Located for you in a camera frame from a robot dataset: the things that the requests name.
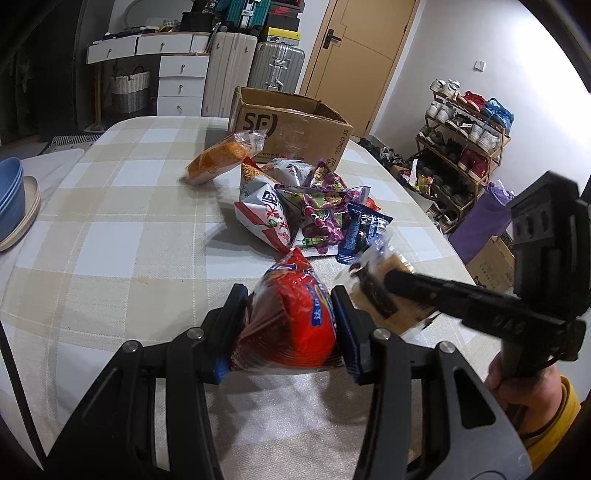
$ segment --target white sneaker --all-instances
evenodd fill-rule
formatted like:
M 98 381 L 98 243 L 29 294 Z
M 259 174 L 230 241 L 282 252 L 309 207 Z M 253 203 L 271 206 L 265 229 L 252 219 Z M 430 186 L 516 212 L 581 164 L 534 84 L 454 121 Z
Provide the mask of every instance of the white sneaker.
M 486 153 L 491 155 L 499 146 L 501 138 L 490 133 L 488 130 L 484 130 L 476 145 L 483 149 Z
M 449 80 L 439 89 L 439 93 L 451 99 L 455 99 L 460 93 L 460 82 Z
M 439 100 L 433 100 L 431 102 L 431 105 L 429 105 L 429 108 L 427 108 L 425 115 L 427 115 L 431 119 L 435 119 L 435 117 L 437 116 L 437 113 L 439 112 L 439 109 L 442 106 L 443 106 L 443 102 L 440 102 Z
M 442 105 L 435 120 L 444 124 L 448 120 L 452 119 L 456 114 L 456 111 L 449 105 Z
M 468 135 L 468 140 L 472 143 L 477 143 L 483 131 L 484 129 L 480 125 L 472 125 L 472 130 L 470 131 L 470 135 Z
M 433 80 L 433 83 L 429 87 L 433 92 L 438 92 L 447 82 L 445 80 Z

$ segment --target wooden door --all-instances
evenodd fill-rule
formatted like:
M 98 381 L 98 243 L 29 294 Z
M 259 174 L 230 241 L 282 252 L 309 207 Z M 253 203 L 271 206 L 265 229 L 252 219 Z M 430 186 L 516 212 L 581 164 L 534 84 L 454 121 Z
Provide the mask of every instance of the wooden door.
M 328 27 L 320 32 L 305 95 L 340 113 L 354 135 L 364 136 L 378 111 L 415 2 L 337 0 Z

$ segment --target suitcase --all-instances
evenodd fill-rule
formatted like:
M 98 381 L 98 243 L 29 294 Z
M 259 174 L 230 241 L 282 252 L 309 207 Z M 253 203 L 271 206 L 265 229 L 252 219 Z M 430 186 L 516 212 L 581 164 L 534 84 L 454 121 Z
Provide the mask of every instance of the suitcase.
M 256 30 L 258 36 L 265 26 L 270 6 L 271 0 L 232 0 L 226 22 L 249 33 L 254 34 Z
M 304 66 L 304 56 L 303 50 L 283 43 L 259 43 L 256 46 L 248 86 L 295 93 Z
M 237 86 L 246 86 L 256 49 L 256 37 L 217 33 L 209 57 L 202 116 L 230 117 Z

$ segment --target human hand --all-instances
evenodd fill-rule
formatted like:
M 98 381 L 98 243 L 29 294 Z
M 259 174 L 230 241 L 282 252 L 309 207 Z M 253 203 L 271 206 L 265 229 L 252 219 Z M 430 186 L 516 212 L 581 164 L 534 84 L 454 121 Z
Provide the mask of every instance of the human hand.
M 488 368 L 484 385 L 503 410 L 510 404 L 527 407 L 520 434 L 533 433 L 548 425 L 562 402 L 562 381 L 556 364 L 540 371 L 536 377 L 503 379 L 499 353 Z

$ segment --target blue shoe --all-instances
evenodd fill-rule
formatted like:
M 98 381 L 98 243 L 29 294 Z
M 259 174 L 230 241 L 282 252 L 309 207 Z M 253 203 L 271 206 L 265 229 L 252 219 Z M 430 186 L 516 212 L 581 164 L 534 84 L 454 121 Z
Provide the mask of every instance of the blue shoe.
M 480 112 L 482 115 L 490 118 L 497 112 L 499 108 L 503 108 L 500 101 L 496 98 L 491 98 L 485 102 L 484 107 L 480 109 Z
M 505 128 L 505 133 L 508 134 L 511 130 L 511 125 L 513 125 L 513 120 L 515 120 L 515 115 L 506 108 L 499 108 L 491 117 L 491 120 L 502 125 Z

